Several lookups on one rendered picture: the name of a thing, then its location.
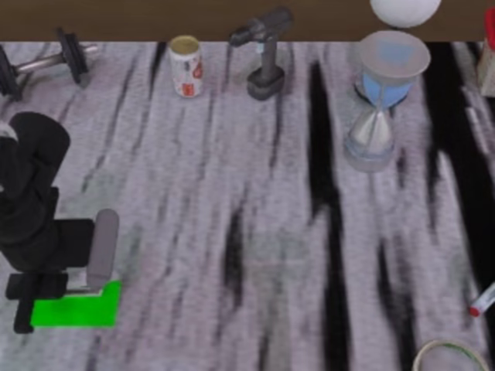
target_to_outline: wooden surface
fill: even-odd
[[[357,41],[387,28],[369,0],[4,0],[0,40],[54,40],[62,26],[80,39],[167,41],[193,34],[203,41],[226,41],[252,17],[287,5],[295,24],[286,41]],[[411,33],[425,41],[480,41],[483,14],[494,0],[442,0],[435,16]]]
[[[203,44],[192,100],[175,95],[164,45],[101,47],[86,89],[64,66],[38,72],[0,118],[37,111],[69,131],[57,217],[118,211],[118,324],[14,335],[16,303],[0,298],[2,371],[410,371],[432,339],[495,359],[493,310],[466,310],[495,281],[495,121],[477,46],[429,46],[392,112],[398,156],[376,175],[343,157],[365,107],[352,44],[281,43],[286,85],[265,102],[246,94],[254,46]],[[5,48],[20,62],[58,46]],[[11,271],[0,258],[0,285]]]

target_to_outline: dumbbell bar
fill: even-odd
[[[33,60],[13,66],[0,46],[0,93],[12,95],[15,100],[22,99],[22,93],[16,78],[19,75],[42,70],[51,66],[66,63],[75,83],[81,82],[81,75],[88,72],[86,56],[98,51],[96,45],[81,46],[74,33],[66,34],[62,29],[56,31],[62,52],[53,56]]]

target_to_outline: brown wooden wall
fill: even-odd
[[[53,40],[53,29],[62,26],[87,41],[166,41],[180,34],[224,41],[276,5],[295,14],[288,41],[355,41],[387,27],[369,0],[1,0],[0,40]],[[481,40],[490,6],[495,0],[442,0],[432,19],[410,31],[425,41]]]

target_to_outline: bright green rectangle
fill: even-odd
[[[101,296],[37,300],[33,327],[113,327],[117,321],[121,282],[109,282]]]

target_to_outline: black pants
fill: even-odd
[[[37,271],[58,245],[50,215],[50,187],[70,146],[70,137],[59,123],[42,114],[23,112],[9,124],[18,136],[20,167],[30,176],[22,177],[27,180],[19,196],[0,197],[0,250],[16,270]]]

